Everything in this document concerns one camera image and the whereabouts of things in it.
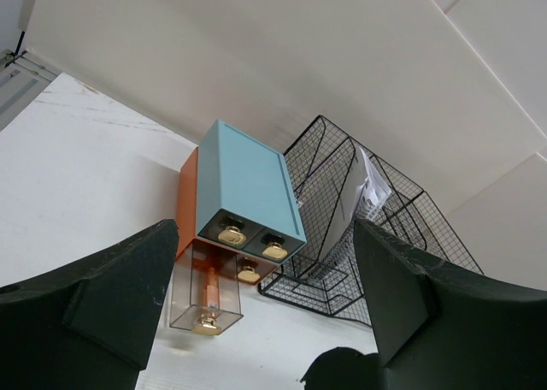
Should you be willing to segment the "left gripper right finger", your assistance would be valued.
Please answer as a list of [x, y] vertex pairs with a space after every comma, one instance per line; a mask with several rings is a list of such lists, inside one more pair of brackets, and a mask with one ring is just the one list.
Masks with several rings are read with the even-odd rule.
[[369, 221], [354, 248], [384, 389], [543, 389], [546, 294], [480, 275]]

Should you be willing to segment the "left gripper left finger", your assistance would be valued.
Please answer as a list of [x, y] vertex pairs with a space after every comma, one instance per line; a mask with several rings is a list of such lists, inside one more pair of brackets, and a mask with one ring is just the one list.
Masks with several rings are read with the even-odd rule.
[[3, 389], [133, 389], [150, 358], [179, 243], [162, 220], [1, 289]]

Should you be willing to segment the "clear drawer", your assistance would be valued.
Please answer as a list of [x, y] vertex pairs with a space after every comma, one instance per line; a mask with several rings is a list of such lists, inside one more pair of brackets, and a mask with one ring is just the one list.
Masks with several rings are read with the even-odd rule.
[[216, 336], [242, 317], [236, 254], [192, 241], [174, 265], [169, 327]]

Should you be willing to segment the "white instruction booklet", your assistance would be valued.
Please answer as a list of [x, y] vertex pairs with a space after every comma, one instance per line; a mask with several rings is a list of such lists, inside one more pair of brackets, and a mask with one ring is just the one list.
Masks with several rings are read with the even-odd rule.
[[320, 260], [337, 268], [351, 250], [355, 219], [373, 221], [379, 214], [392, 189], [382, 178], [363, 147], [356, 146], [356, 158], [342, 189], [331, 226], [321, 250]]

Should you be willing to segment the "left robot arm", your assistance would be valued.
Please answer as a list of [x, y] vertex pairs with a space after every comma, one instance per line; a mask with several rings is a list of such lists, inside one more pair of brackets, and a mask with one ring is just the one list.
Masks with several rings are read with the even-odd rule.
[[[1, 289], [4, 389], [133, 389], [147, 367], [179, 243], [162, 220]], [[354, 227], [377, 352], [322, 353], [307, 389], [543, 389], [546, 294]]]

